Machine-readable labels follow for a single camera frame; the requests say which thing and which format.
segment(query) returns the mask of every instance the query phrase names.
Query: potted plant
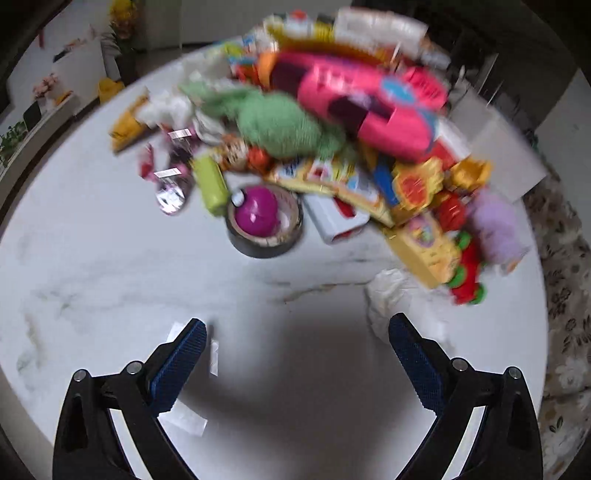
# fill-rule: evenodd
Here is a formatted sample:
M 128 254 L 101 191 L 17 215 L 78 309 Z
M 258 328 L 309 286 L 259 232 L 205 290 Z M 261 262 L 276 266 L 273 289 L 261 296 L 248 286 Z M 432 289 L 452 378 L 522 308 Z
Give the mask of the potted plant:
M 113 0 L 109 18 L 113 32 L 105 34 L 104 38 L 118 52 L 115 61 L 121 81 L 128 86 L 138 79 L 135 50 L 132 46 L 138 20 L 134 0 Z
M 4 135 L 0 135 L 0 163 L 8 167 L 10 157 L 14 155 L 20 143 L 27 136 L 27 127 L 25 122 L 19 122 L 13 127 L 9 127 Z

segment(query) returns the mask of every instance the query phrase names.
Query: green plant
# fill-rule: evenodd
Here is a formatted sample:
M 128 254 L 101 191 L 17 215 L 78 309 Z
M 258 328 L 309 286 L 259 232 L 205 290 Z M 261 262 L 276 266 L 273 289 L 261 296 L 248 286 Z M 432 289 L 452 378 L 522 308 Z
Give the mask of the green plant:
M 4 135 L 0 135 L 2 142 L 0 143 L 0 163 L 5 167 L 8 166 L 8 160 L 16 152 L 20 143 L 27 136 L 27 127 L 25 122 L 19 122 L 16 125 L 9 127 Z

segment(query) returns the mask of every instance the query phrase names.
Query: pink ball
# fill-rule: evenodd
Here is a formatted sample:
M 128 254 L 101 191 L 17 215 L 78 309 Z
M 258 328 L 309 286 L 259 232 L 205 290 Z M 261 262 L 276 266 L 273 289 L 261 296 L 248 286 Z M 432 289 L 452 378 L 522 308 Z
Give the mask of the pink ball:
M 277 231 L 279 210 L 277 198 L 266 187 L 246 187 L 232 196 L 236 206 L 235 218 L 238 226 L 252 236 L 268 237 Z

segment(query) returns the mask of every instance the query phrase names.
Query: roll of tape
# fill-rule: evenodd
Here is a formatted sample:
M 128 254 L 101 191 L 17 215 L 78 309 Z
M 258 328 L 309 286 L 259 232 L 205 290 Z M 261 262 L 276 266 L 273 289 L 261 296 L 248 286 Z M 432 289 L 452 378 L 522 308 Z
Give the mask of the roll of tape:
M 270 237 L 252 236 L 236 223 L 232 202 L 228 203 L 226 227 L 228 237 L 236 250 L 252 258 L 273 258 L 289 251 L 300 239 L 304 214 L 301 202 L 295 193 L 277 185 L 265 184 L 273 192 L 279 206 L 280 229 Z

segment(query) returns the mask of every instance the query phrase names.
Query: red and green toy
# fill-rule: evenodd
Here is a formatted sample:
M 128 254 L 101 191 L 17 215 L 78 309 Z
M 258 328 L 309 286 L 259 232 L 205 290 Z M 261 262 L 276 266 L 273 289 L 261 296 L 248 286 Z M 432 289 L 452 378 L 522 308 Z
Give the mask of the red and green toy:
M 468 232 L 461 231 L 456 238 L 458 248 L 462 252 L 460 264 L 454 277 L 447 283 L 452 295 L 456 298 L 456 304 L 469 303 L 477 305 L 484 300 L 486 290 L 484 285 L 478 283 L 478 276 L 482 265 L 482 254 L 477 240 Z

